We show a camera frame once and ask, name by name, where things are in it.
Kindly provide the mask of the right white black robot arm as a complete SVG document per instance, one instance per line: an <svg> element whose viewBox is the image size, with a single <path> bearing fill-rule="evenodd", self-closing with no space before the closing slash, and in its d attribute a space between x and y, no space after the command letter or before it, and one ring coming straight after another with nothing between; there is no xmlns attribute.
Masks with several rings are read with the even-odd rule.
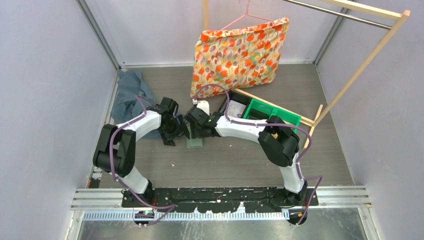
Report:
<svg viewBox="0 0 424 240"><path fill-rule="evenodd" d="M258 143L267 159L278 166L288 203L299 205L306 197L307 181L299 166L300 138L292 125L276 115L269 119L244 119L225 112L206 113L193 106L184 116L192 138L234 137Z"/></svg>

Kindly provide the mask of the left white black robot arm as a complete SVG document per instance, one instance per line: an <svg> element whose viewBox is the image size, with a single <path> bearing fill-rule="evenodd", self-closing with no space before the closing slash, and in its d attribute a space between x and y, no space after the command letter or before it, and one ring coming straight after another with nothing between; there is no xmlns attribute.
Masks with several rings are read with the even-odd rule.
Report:
<svg viewBox="0 0 424 240"><path fill-rule="evenodd" d="M134 200L141 207L153 202L151 182L135 167L136 143L152 131L158 131L165 146L175 146L174 140L189 136L178 103L163 97L160 104L148 107L143 113L119 125L102 127L93 155L93 165L112 174L135 194Z"/></svg>

